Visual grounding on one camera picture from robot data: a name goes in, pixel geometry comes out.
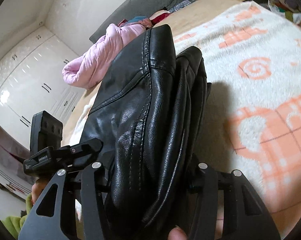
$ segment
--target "silver screw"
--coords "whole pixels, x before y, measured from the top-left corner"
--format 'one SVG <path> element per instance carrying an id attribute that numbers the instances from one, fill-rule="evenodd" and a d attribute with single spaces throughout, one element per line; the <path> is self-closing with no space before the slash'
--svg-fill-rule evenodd
<path id="1" fill-rule="evenodd" d="M 242 172 L 239 171 L 239 170 L 234 170 L 233 171 L 233 174 L 236 176 L 236 177 L 240 177 L 242 175 Z"/>
<path id="2" fill-rule="evenodd" d="M 202 169 L 202 170 L 204 170 L 204 169 L 207 169 L 207 164 L 206 163 L 200 163 L 200 164 L 198 164 L 198 167 L 200 168 L 200 169 Z"/>
<path id="3" fill-rule="evenodd" d="M 65 175 L 65 173 L 66 173 L 66 170 L 64 170 L 64 169 L 60 169 L 59 171 L 57 171 L 58 176 L 63 176 L 63 175 Z"/>
<path id="4" fill-rule="evenodd" d="M 93 169 L 98 169 L 101 165 L 102 165 L 101 163 L 95 162 L 95 163 L 92 164 L 92 168 Z"/>

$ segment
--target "green cloth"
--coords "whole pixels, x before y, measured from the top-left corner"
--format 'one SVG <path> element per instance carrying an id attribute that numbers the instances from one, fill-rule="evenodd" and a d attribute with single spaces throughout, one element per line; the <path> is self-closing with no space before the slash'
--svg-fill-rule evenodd
<path id="1" fill-rule="evenodd" d="M 26 214 L 28 215 L 31 208 L 33 206 L 32 203 L 32 195 L 28 195 L 26 198 Z M 23 217 L 14 217 L 14 216 L 9 216 L 5 220 L 2 221 L 6 229 L 12 234 L 12 236 L 17 239 L 18 234 L 21 231 L 22 226 L 24 225 L 24 222 L 27 218 L 27 215 Z"/>
<path id="2" fill-rule="evenodd" d="M 286 17 L 287 20 L 290 20 L 291 22 L 294 22 L 294 16 L 293 16 L 292 12 L 286 11 L 285 12 L 285 17 Z"/>

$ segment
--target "finger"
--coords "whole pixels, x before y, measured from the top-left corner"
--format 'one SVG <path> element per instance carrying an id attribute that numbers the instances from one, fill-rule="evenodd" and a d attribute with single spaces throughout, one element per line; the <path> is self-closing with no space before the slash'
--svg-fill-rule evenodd
<path id="1" fill-rule="evenodd" d="M 169 232 L 168 240 L 187 240 L 187 235 L 181 228 L 175 227 Z"/>
<path id="2" fill-rule="evenodd" d="M 36 202 L 42 191 L 45 189 L 48 184 L 48 179 L 38 179 L 35 184 L 32 186 L 32 201 L 33 204 Z"/>

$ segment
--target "ceiling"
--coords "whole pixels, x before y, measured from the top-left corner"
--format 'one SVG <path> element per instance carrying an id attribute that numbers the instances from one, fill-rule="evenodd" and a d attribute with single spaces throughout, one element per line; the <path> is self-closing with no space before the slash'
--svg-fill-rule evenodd
<path id="1" fill-rule="evenodd" d="M 42 26 L 54 0 L 4 0 L 0 6 L 0 60 Z"/>

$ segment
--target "wardrobe door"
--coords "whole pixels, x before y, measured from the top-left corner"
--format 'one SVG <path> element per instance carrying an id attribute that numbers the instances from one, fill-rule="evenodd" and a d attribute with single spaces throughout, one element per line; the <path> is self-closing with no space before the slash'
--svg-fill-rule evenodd
<path id="1" fill-rule="evenodd" d="M 0 126 L 18 143 L 29 149 L 31 124 L 8 106 L 6 94 L 0 97 Z"/>
<path id="2" fill-rule="evenodd" d="M 12 110 L 31 124 L 34 114 L 43 110 L 55 111 L 57 101 L 50 91 L 41 85 L 39 78 L 24 73 L 19 67 L 9 76 L 0 89 L 0 97 L 7 98 Z"/>
<path id="3" fill-rule="evenodd" d="M 0 60 L 0 88 L 14 69 L 53 34 L 44 26 L 28 35 Z"/>
<path id="4" fill-rule="evenodd" d="M 69 50 L 56 36 L 53 36 L 34 51 L 37 54 L 38 68 L 41 69 L 42 84 L 58 101 L 65 98 L 70 88 L 64 82 L 62 75 L 63 67 L 66 65 L 65 58 L 67 57 L 71 61 L 77 57 L 71 50 L 71 53 L 65 53 Z"/>
<path id="5" fill-rule="evenodd" d="M 81 96 L 81 94 L 70 90 L 57 108 L 56 118 L 60 120 L 64 125 L 66 124 Z"/>

